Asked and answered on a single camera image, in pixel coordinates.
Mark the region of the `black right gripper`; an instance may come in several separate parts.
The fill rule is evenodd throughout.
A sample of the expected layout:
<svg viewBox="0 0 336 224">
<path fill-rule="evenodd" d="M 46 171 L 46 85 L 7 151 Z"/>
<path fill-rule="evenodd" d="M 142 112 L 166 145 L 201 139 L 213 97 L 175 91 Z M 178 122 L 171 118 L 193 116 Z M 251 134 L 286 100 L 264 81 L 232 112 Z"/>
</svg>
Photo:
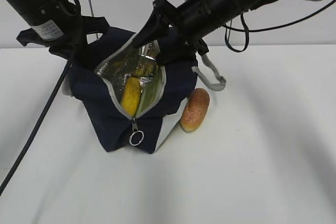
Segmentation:
<svg viewBox="0 0 336 224">
<path fill-rule="evenodd" d="M 198 28 L 203 29 L 208 25 L 209 12 L 206 0 L 186 0 L 178 7 L 167 0 L 155 0 L 153 12 L 133 38 L 131 45 L 140 48 L 158 39 L 160 50 L 156 56 L 158 65 L 194 61 L 196 59 L 194 48 L 200 55 L 209 52 L 203 40 L 204 36 L 197 31 Z M 177 34 L 169 34 L 169 27 L 175 29 Z"/>
</svg>

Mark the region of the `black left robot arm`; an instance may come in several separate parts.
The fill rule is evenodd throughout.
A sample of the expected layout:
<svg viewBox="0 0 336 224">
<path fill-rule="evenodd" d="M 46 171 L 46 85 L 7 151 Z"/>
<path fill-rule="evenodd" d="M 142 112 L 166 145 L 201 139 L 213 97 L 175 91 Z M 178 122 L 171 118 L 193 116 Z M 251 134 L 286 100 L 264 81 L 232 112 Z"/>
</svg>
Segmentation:
<svg viewBox="0 0 336 224">
<path fill-rule="evenodd" d="M 37 44 L 53 55 L 90 67 L 93 54 L 87 36 L 106 34 L 104 17 L 84 16 L 79 0 L 6 0 L 30 26 L 17 36 L 22 46 Z"/>
</svg>

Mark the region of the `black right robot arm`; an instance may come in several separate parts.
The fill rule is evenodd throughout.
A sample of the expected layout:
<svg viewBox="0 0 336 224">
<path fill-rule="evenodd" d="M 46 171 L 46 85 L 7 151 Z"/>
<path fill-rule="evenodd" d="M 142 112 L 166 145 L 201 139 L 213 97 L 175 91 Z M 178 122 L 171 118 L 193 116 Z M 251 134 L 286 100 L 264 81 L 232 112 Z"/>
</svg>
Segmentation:
<svg viewBox="0 0 336 224">
<path fill-rule="evenodd" d="M 152 41 L 163 42 L 158 63 L 164 65 L 179 57 L 208 53 L 203 38 L 235 17 L 278 0 L 184 0 L 178 7 L 167 0 L 155 0 L 153 12 L 133 38 L 140 48 Z"/>
</svg>

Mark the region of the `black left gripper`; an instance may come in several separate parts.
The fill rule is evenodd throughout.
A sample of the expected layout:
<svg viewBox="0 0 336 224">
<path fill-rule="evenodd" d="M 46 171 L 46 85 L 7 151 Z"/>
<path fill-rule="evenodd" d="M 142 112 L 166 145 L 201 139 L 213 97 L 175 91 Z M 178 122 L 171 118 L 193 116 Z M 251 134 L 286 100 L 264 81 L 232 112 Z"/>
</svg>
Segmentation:
<svg viewBox="0 0 336 224">
<path fill-rule="evenodd" d="M 87 35 L 108 32 L 109 24 L 104 17 L 82 16 L 80 8 L 68 0 L 48 1 L 39 9 L 39 14 L 47 20 L 18 34 L 16 40 L 22 46 L 48 47 L 51 54 L 65 59 L 75 50 L 77 64 L 93 63 Z"/>
</svg>

